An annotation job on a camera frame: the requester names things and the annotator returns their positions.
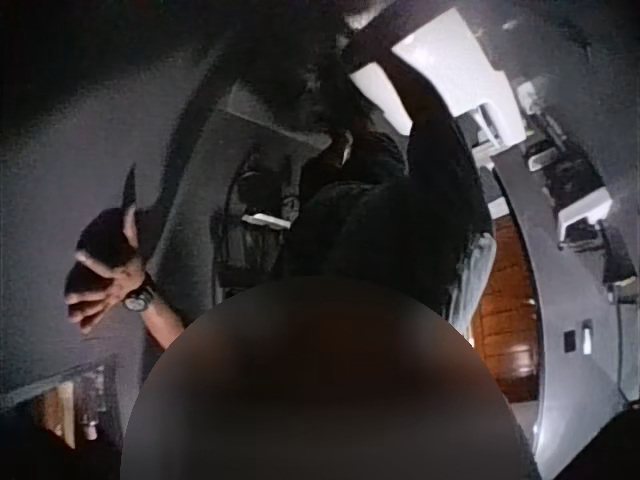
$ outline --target black cloth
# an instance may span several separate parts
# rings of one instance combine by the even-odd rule
[[[452,118],[415,125],[407,157],[408,165],[396,143],[376,133],[355,139],[340,169],[310,161],[304,203],[274,273],[389,287],[462,333],[495,257],[478,171]]]

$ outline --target wristwatch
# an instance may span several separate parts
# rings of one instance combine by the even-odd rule
[[[132,312],[144,312],[153,300],[153,280],[147,273],[142,285],[130,291],[122,301],[124,308]]]

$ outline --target gray wall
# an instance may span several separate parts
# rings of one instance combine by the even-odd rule
[[[137,164],[138,204],[153,202],[165,149],[199,75],[174,54],[145,71],[85,89],[2,152],[0,389],[18,387],[110,353],[126,419],[137,395],[143,329],[118,308],[90,335],[62,301],[80,231],[119,206]]]

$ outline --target man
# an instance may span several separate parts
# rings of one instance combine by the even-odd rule
[[[408,174],[390,137],[355,122],[303,169],[300,215],[274,269],[275,278],[346,277],[390,287],[420,301],[458,331],[468,328],[495,256],[492,222],[477,170],[433,85],[387,51],[376,55],[413,120]],[[124,234],[138,246],[134,210]],[[66,296],[70,318],[90,330],[119,302],[141,312],[167,347],[183,330],[136,255],[109,268],[86,251],[78,262],[108,279],[105,288]]]

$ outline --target hand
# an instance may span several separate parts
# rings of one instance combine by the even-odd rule
[[[138,233],[135,222],[135,206],[132,206],[124,215],[122,231],[129,245],[137,251]],[[65,296],[65,303],[69,306],[69,320],[78,324],[83,333],[88,333],[114,305],[142,285],[146,272],[139,255],[134,255],[125,265],[116,268],[110,268],[84,250],[77,251],[75,257],[79,263],[108,281],[102,289],[71,292]]]

